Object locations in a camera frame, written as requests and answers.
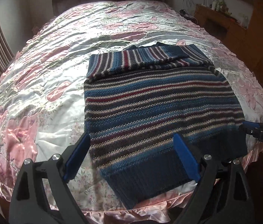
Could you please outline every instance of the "bed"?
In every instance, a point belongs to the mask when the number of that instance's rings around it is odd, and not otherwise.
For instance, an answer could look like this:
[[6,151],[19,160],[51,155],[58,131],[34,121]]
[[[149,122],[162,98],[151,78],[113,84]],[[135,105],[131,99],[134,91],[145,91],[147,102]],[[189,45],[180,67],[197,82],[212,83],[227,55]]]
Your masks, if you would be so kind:
[[[23,160],[45,161],[62,153],[84,132],[84,90],[92,54],[131,45],[196,45],[230,83],[245,119],[263,122],[263,89],[235,54],[203,28],[185,20],[165,0],[53,0],[57,15],[27,41],[0,78],[0,195],[10,201]],[[244,168],[263,145],[247,136]],[[184,207],[194,181],[126,210],[86,156],[68,184],[91,223],[170,220],[167,210]],[[44,182],[52,209],[57,209]]]

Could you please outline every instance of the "knitted sweater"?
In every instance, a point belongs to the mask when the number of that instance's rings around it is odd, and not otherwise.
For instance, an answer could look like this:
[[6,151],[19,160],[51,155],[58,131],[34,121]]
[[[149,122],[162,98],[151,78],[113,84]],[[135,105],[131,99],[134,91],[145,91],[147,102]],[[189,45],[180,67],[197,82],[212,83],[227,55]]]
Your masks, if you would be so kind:
[[90,156],[126,208],[190,181],[174,133],[215,159],[247,154],[241,106],[195,45],[92,55],[84,90]]

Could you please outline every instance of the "silver bolt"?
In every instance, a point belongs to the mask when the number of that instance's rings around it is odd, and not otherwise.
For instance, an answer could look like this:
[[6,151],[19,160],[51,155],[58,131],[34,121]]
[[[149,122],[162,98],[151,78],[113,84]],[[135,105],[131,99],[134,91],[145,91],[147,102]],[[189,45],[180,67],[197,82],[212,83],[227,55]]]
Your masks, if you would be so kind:
[[233,163],[234,163],[235,165],[238,165],[238,164],[240,164],[240,161],[239,161],[238,159],[234,159],[234,160],[233,160]]
[[60,159],[60,154],[54,154],[53,156],[52,156],[52,159],[55,161],[55,160],[59,160]]
[[30,162],[31,162],[31,159],[30,159],[30,158],[27,158],[27,159],[24,160],[24,164],[25,164],[25,165],[29,164]]
[[209,155],[209,154],[205,154],[205,155],[204,155],[204,159],[205,159],[205,160],[211,160],[211,158],[212,158],[212,157],[211,157],[211,155]]

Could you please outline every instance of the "wooden dresser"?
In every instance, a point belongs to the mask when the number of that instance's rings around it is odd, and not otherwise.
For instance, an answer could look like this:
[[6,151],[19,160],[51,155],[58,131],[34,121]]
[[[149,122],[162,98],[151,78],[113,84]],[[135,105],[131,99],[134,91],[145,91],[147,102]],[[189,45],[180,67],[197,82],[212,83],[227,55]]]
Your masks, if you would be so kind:
[[263,87],[263,0],[254,1],[248,29],[202,5],[196,6],[195,18],[254,72]]

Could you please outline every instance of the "striped sweater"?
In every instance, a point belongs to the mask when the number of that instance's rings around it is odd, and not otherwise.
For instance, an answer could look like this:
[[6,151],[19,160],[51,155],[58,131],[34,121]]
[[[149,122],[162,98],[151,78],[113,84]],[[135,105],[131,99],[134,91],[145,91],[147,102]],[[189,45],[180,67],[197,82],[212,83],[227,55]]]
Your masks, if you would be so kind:
[[84,90],[90,156],[126,208],[190,181],[174,133],[216,159],[247,154],[241,106],[195,45],[92,55]]

